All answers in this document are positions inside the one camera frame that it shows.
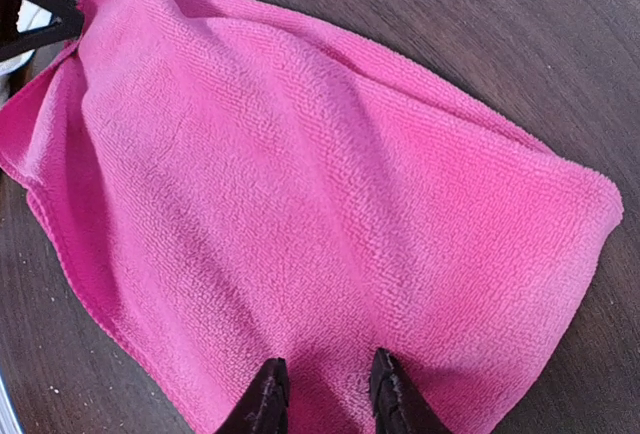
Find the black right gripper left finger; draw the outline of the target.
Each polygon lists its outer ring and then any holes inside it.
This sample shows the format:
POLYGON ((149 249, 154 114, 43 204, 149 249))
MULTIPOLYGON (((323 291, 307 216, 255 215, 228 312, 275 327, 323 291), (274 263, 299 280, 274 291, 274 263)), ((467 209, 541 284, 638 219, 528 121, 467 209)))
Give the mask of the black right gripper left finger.
POLYGON ((290 381, 283 358, 269 358, 215 434, 287 434, 290 381))

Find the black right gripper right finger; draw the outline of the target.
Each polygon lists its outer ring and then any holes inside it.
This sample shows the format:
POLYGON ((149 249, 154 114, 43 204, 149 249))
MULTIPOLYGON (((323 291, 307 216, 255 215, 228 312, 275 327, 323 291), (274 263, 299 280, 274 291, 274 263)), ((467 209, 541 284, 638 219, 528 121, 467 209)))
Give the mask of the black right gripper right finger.
POLYGON ((369 398, 377 433, 439 433, 440 420, 387 349, 374 354, 369 398))

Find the pink towel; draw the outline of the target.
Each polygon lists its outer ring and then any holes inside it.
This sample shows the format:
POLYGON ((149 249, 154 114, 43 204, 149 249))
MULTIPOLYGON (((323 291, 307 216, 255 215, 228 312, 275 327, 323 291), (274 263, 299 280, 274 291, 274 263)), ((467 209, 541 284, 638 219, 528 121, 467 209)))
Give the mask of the pink towel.
POLYGON ((623 204, 429 70, 254 0, 79 0, 1 111, 94 320, 198 433, 287 362, 294 433, 370 433, 375 350, 488 433, 569 326, 623 204))

